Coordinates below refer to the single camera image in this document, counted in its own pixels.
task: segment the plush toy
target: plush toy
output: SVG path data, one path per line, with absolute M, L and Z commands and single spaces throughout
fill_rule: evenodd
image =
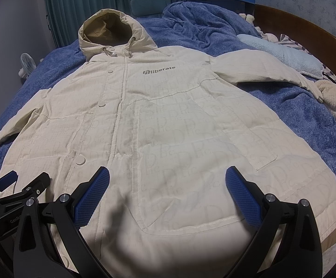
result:
M 249 14 L 246 15 L 245 13 L 239 13 L 239 16 L 241 16 L 244 20 L 246 20 L 250 25 L 254 26 L 253 24 L 254 16 L 249 15 Z M 260 27 L 255 27 L 255 29 L 258 31 L 258 33 L 264 40 L 267 40 L 272 43 L 276 43 L 279 41 L 276 35 L 272 33 L 263 33 Z

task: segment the blue gripper pad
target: blue gripper pad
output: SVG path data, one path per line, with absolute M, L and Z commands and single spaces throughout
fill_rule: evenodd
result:
M 74 208 L 73 222 L 77 229 L 89 223 L 98 203 L 110 183 L 110 174 L 107 168 L 100 167 L 89 181 L 91 185 Z
M 235 166 L 227 169 L 225 180 L 227 190 L 239 206 L 247 223 L 258 229 L 262 224 L 261 208 L 246 187 L 246 180 Z
M 17 181 L 17 173 L 15 171 L 11 171 L 5 176 L 0 178 L 0 192 L 7 189 L 13 183 Z

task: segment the wooden headboard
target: wooden headboard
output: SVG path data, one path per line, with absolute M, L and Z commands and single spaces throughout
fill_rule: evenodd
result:
M 336 37 L 298 16 L 263 6 L 254 7 L 254 25 L 278 38 L 286 34 L 300 43 L 336 75 Z

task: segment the chair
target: chair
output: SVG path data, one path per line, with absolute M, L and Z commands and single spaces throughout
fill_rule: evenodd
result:
M 166 6 L 167 2 L 165 0 L 130 1 L 130 10 L 136 18 L 161 18 Z

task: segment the blue chair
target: blue chair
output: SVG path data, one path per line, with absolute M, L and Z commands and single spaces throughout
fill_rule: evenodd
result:
M 131 0 L 130 10 L 135 18 L 161 18 L 165 0 Z

